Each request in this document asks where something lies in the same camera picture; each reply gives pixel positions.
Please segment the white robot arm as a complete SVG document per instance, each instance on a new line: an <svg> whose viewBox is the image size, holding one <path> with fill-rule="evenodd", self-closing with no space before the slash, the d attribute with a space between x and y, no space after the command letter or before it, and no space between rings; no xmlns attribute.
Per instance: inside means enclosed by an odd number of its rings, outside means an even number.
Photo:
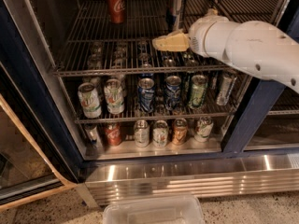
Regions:
<svg viewBox="0 0 299 224"><path fill-rule="evenodd" d="M211 8L188 32L174 31L152 40L159 51L186 51L214 58L264 80L275 80L299 92L299 44L263 21L229 21Z"/></svg>

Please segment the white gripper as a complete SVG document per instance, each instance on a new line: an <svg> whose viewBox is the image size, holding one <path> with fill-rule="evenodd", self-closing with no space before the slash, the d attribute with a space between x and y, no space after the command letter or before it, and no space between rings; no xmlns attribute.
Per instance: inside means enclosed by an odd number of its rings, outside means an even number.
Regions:
<svg viewBox="0 0 299 224"><path fill-rule="evenodd" d="M205 17L191 25L188 34L177 30L154 38L152 46L159 51L180 52L186 51L190 44L194 53L222 60L229 35L238 26L239 23L218 16L217 9L209 8Z"/></svg>

